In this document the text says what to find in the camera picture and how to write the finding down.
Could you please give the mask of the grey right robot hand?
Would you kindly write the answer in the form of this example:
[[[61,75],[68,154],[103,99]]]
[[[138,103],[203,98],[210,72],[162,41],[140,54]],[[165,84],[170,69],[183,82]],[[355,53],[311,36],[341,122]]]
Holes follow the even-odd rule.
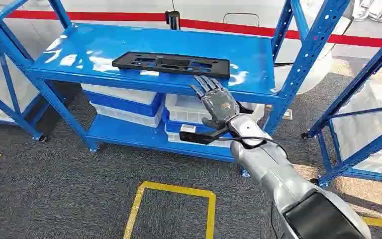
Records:
[[[194,75],[193,78],[200,87],[194,84],[190,84],[190,87],[211,115],[211,119],[202,118],[201,121],[204,125],[222,129],[230,119],[239,115],[240,109],[237,101],[216,78],[205,75]]]

